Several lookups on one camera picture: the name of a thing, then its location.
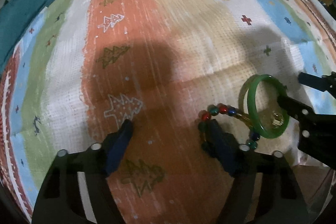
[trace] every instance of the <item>red cross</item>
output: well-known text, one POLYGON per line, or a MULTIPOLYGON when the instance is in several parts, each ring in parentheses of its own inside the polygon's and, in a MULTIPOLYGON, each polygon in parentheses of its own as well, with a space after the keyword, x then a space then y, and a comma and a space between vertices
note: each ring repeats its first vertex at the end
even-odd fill
POLYGON ((252 20, 250 18, 247 18, 245 15, 242 15, 242 21, 246 22, 247 25, 252 25, 250 22, 252 22, 252 20))

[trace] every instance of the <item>teal garment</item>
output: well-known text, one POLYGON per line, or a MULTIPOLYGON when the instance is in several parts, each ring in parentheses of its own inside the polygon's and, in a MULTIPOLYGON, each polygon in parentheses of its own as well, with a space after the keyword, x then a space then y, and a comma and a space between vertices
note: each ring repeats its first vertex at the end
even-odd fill
POLYGON ((54 0, 10 0, 0 9, 0 78, 31 21, 54 0))

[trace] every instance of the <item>green bangle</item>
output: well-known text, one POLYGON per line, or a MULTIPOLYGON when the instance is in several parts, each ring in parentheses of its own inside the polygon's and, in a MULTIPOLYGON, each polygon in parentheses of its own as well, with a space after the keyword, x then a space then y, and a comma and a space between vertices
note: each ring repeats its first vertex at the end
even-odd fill
POLYGON ((281 126, 270 130, 266 130, 263 127, 259 119, 257 107, 255 105, 255 94, 257 91, 257 86, 261 81, 273 85, 276 88, 279 95, 287 96, 285 87, 275 77, 271 75, 254 75, 253 77, 251 77, 251 82, 248 86, 248 92, 247 92, 247 109, 249 112, 248 114, 251 119, 253 128, 255 129, 256 132, 258 132, 261 136, 267 139, 278 138, 284 133, 284 131, 288 126, 289 115, 285 110, 282 109, 283 124, 281 126))

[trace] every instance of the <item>bedsheet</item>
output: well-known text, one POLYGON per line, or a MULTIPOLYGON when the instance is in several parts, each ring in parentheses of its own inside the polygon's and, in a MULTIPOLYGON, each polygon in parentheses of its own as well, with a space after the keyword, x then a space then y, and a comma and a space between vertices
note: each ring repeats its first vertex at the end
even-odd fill
MULTIPOLYGON (((237 106, 243 83, 266 73, 317 113, 336 112, 296 80, 335 70, 335 34, 308 0, 56 0, 28 30, 0 83, 1 179, 28 219, 56 152, 86 150, 128 118, 134 136, 108 178, 127 223, 210 223, 232 178, 201 150, 200 110, 237 106)), ((258 88, 265 121, 275 98, 258 88)), ((243 123, 218 121, 246 141, 243 123)), ((297 164, 297 139, 291 119, 257 151, 297 164)))

